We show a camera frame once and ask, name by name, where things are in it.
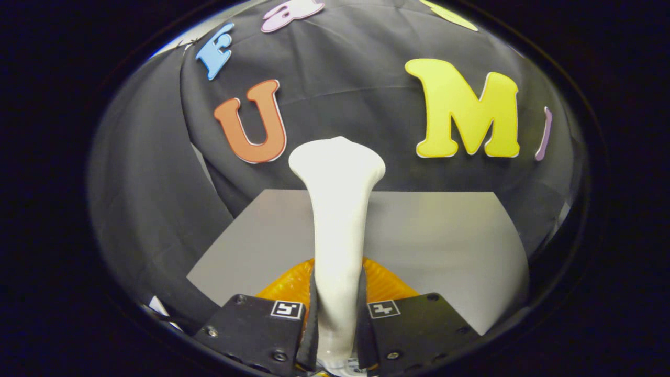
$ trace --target gray surface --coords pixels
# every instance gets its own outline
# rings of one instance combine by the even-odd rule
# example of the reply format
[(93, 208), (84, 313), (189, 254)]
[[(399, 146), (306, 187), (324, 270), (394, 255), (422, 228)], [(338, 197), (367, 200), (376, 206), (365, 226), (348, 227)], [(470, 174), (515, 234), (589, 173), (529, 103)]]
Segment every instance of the gray surface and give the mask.
[[(237, 293), (258, 294), (313, 258), (312, 221), (307, 191), (265, 190), (188, 279), (219, 305)], [(364, 255), (418, 293), (442, 294), (480, 328), (525, 298), (525, 252), (493, 193), (372, 192)]]

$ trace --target foam letter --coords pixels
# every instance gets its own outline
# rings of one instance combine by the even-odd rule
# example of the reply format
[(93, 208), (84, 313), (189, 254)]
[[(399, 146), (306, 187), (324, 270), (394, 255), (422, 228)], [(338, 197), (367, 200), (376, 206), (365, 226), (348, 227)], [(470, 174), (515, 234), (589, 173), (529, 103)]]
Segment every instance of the foam letter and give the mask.
[(452, 140), (452, 118), (469, 154), (477, 152), (489, 127), (493, 126), (491, 139), (484, 145), (486, 155), (508, 158), (519, 155), (519, 90), (511, 78), (489, 73), (478, 99), (465, 78), (448, 62), (414, 59), (407, 62), (405, 69), (421, 80), (425, 95), (427, 125), (425, 140), (417, 145), (419, 156), (433, 158), (456, 154), (458, 144)]
[(318, 13), (325, 4), (314, 3), (314, 0), (289, 0), (267, 12), (263, 19), (267, 21), (261, 26), (263, 33), (271, 33), (288, 25), (295, 19), (307, 18)]
[(265, 127), (266, 138), (262, 144), (254, 144), (247, 138), (237, 113), (240, 108), (239, 99), (229, 99), (214, 110), (214, 118), (221, 124), (232, 151), (251, 164), (274, 161), (286, 148), (286, 130), (275, 97), (278, 89), (279, 81), (267, 80), (256, 84), (247, 92), (247, 98), (256, 102)]
[(226, 33), (229, 32), (233, 26), (235, 26), (233, 23), (224, 25), (221, 30), (216, 32), (216, 34), (207, 41), (196, 55), (196, 59), (202, 60), (205, 67), (207, 67), (207, 78), (209, 78), (210, 81), (216, 77), (218, 71), (224, 64), (226, 64), (230, 58), (230, 54), (232, 54), (230, 50), (221, 51), (221, 48), (230, 46), (232, 38)]

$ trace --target screw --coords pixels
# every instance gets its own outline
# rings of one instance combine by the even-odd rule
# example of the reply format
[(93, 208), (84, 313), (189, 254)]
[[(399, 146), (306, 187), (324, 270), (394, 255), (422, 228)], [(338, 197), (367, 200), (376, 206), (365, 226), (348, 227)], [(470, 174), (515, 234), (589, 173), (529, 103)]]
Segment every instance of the screw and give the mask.
[(204, 328), (204, 330), (207, 331), (207, 335), (211, 337), (218, 337), (218, 331), (212, 326), (207, 326)]
[(281, 352), (281, 351), (276, 351), (276, 352), (272, 355), (272, 358), (275, 359), (275, 360), (277, 360), (278, 362), (285, 362), (286, 360), (289, 359), (289, 358), (286, 356), (286, 354), (283, 353), (283, 352)]

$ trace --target blue letter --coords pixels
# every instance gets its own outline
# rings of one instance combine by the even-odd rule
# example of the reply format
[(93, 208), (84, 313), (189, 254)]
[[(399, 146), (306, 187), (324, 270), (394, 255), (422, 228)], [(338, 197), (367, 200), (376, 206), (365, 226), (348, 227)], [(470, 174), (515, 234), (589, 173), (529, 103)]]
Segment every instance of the blue letter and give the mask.
[(235, 26), (233, 23), (224, 25), (221, 30), (216, 32), (216, 34), (207, 41), (196, 55), (196, 59), (202, 60), (205, 67), (209, 70), (207, 78), (209, 78), (210, 81), (214, 79), (221, 67), (223, 67), (230, 58), (230, 50), (221, 51), (221, 48), (230, 46), (232, 38), (226, 33), (229, 32), (233, 26)]

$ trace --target black metal plate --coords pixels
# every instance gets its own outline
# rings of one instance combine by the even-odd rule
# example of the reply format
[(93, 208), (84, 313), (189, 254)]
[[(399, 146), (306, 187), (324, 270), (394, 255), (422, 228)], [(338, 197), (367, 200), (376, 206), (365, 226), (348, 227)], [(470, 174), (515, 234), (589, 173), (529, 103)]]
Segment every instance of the black metal plate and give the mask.
[(420, 370), (479, 335), (437, 293), (368, 304), (382, 377)]
[(236, 294), (194, 338), (254, 369), (294, 377), (304, 317), (302, 303)]

